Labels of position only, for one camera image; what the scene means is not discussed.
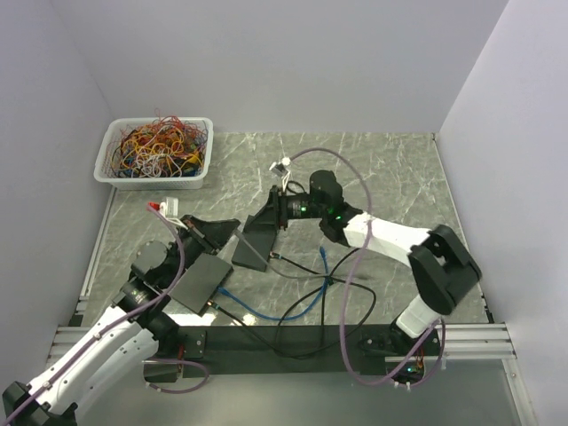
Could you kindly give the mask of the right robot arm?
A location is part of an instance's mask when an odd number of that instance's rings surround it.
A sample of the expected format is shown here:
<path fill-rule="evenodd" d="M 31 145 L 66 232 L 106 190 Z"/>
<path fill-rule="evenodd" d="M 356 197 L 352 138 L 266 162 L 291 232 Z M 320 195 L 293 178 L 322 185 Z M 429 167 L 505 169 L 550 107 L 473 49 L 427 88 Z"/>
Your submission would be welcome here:
<path fill-rule="evenodd" d="M 306 193 L 288 195 L 273 186 L 266 204 L 244 230 L 277 232 L 299 219 L 319 220 L 320 230 L 332 242 L 368 249 L 411 269 L 418 294 L 390 325 L 391 346 L 401 354 L 419 347 L 427 328 L 451 314 L 482 278 L 477 262 L 452 228 L 400 225 L 352 207 L 330 170 L 313 172 Z"/>

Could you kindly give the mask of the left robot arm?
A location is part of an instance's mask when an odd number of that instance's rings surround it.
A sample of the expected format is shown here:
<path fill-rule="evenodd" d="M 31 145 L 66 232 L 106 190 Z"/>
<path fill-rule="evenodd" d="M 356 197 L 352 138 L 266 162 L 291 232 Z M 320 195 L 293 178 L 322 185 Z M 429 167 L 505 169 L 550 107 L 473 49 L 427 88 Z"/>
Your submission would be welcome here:
<path fill-rule="evenodd" d="M 240 222 L 202 221 L 191 215 L 158 218 L 174 241 L 143 245 L 128 280 L 92 328 L 39 376 L 4 390 L 5 424 L 74 425 L 76 410 L 128 368 L 178 350 L 179 326 L 164 311 L 170 292 L 198 259 L 215 257 Z"/>

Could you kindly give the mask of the black network switch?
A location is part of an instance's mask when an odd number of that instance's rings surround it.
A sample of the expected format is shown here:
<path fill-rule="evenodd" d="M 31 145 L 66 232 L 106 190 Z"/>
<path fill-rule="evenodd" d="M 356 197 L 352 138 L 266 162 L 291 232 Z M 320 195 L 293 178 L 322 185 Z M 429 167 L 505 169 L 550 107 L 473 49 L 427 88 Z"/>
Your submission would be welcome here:
<path fill-rule="evenodd" d="M 254 217 L 249 215 L 241 232 L 259 256 L 243 241 L 238 241 L 233 253 L 232 264 L 250 270 L 265 272 L 277 232 L 271 225 L 254 225 Z"/>
<path fill-rule="evenodd" d="M 209 308 L 209 300 L 232 272 L 233 267 L 225 260 L 203 253 L 184 272 L 170 297 L 202 317 Z"/>

